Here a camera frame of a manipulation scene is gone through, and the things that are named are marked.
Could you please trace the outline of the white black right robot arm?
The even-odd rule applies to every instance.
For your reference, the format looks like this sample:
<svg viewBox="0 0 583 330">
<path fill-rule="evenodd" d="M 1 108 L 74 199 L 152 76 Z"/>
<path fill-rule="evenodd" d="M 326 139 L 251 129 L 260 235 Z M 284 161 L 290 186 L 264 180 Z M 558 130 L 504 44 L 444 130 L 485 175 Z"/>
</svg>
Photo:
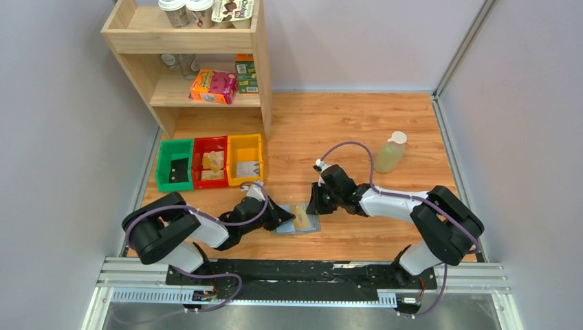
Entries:
<svg viewBox="0 0 583 330">
<path fill-rule="evenodd" d="M 320 177 L 311 185 L 308 214 L 329 215 L 343 208 L 351 215 L 387 217 L 415 225 L 422 240 L 405 247 L 392 269 L 400 287 L 411 287 L 420 273 L 440 263 L 457 266 L 477 247 L 484 232 L 482 221 L 444 186 L 428 192 L 402 192 L 356 184 L 337 164 L 314 168 Z"/>
</svg>

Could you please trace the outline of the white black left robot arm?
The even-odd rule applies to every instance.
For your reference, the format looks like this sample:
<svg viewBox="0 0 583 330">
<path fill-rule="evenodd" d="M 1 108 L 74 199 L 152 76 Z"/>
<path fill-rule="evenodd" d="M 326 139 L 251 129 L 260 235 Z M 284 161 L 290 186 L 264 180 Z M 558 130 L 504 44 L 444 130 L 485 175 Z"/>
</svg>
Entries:
<svg viewBox="0 0 583 330">
<path fill-rule="evenodd" d="M 210 266 L 200 242 L 217 251 L 229 250 L 255 230 L 272 232 L 295 218 L 255 188 L 247 191 L 231 211 L 217 218 L 188 205 L 178 192 L 172 192 L 127 215 L 122 229 L 127 245 L 142 264 L 177 266 L 193 285 L 201 285 L 209 279 Z"/>
</svg>

